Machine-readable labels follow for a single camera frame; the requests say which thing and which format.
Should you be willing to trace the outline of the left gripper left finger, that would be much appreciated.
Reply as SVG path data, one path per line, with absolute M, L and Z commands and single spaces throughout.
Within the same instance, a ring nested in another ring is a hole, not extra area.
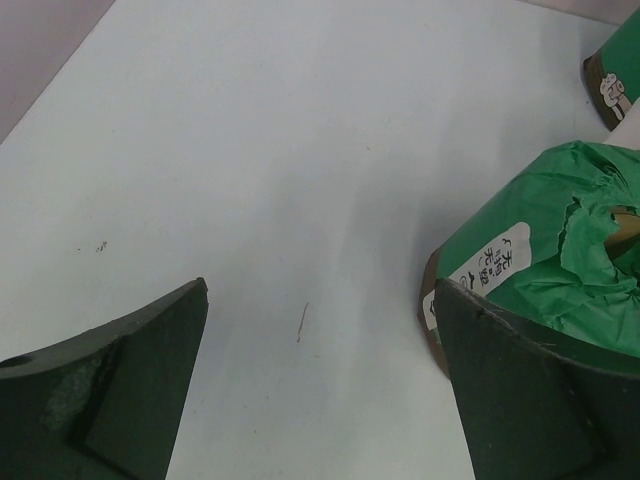
M 4 479 L 163 479 L 208 314 L 197 278 L 1 363 Z

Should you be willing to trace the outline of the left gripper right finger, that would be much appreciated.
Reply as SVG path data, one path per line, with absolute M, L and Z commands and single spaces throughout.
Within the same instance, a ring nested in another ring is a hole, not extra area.
M 478 479 L 636 479 L 639 360 L 441 279 L 435 312 Z

